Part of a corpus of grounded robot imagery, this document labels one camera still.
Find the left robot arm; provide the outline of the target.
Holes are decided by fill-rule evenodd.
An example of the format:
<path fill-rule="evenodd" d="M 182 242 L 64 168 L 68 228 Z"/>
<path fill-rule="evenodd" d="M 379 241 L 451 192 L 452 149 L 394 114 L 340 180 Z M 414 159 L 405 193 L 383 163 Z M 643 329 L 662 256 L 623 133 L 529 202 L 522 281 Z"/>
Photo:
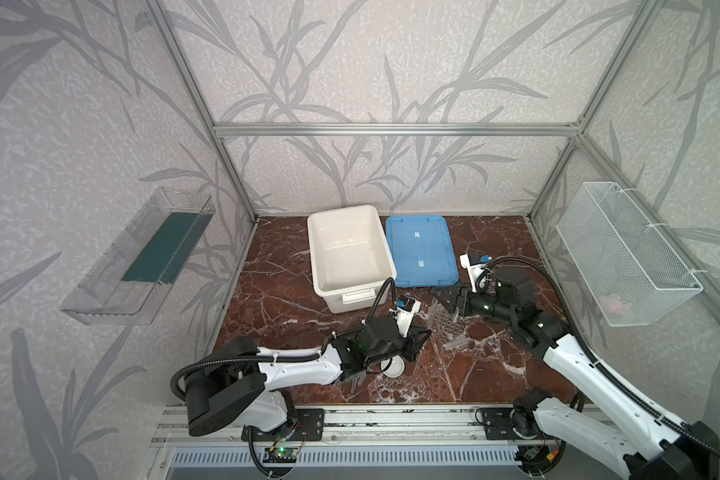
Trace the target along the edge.
<path fill-rule="evenodd" d="M 235 422 L 267 434 L 290 431 L 297 417 L 288 388 L 389 375 L 395 361 L 415 362 L 432 335 L 414 324 L 419 309 L 416 299 L 398 297 L 394 279 L 387 278 L 361 324 L 332 333 L 320 346 L 275 350 L 243 336 L 180 368 L 169 388 L 186 406 L 192 437 Z"/>

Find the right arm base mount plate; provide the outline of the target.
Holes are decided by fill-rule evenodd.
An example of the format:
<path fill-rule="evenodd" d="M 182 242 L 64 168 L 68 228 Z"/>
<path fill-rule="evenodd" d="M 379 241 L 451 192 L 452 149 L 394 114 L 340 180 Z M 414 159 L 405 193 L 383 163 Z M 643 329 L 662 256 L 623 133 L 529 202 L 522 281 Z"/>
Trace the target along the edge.
<path fill-rule="evenodd" d="M 487 440 L 536 440 L 541 437 L 533 415 L 515 408 L 480 408 L 475 418 Z"/>

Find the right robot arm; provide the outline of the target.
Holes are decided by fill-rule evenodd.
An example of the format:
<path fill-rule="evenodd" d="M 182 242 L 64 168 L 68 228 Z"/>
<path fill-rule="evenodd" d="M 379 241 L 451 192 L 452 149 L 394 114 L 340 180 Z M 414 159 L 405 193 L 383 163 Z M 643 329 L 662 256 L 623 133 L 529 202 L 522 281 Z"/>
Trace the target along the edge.
<path fill-rule="evenodd" d="M 565 377 L 612 421 L 604 425 L 535 388 L 515 400 L 517 435 L 570 444 L 623 479 L 717 479 L 720 439 L 701 421 L 689 424 L 612 371 L 582 339 L 570 317 L 540 309 L 525 272 L 544 269 L 525 258 L 463 254 L 468 285 L 438 289 L 455 316 L 480 315 L 506 325 L 510 337 Z"/>

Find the clear acrylic test tube rack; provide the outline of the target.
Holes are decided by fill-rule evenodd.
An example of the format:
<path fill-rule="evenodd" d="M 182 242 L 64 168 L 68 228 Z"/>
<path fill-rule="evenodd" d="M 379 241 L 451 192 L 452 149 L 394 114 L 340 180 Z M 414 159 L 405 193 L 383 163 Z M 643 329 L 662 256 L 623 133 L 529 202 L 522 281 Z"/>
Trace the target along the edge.
<path fill-rule="evenodd" d="M 461 317 L 456 318 L 436 301 L 428 308 L 425 320 L 432 331 L 432 340 L 442 350 L 462 349 L 471 342 L 466 333 L 466 321 Z"/>

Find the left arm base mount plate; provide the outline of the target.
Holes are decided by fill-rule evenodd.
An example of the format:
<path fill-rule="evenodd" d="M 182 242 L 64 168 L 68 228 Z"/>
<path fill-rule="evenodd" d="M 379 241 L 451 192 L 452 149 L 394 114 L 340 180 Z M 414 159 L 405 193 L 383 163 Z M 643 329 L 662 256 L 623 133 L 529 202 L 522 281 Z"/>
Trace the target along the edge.
<path fill-rule="evenodd" d="M 242 440 L 254 442 L 306 441 L 317 442 L 323 438 L 326 410 L 322 408 L 297 408 L 296 419 L 288 420 L 283 426 L 272 432 L 263 432 L 258 428 L 244 427 Z"/>

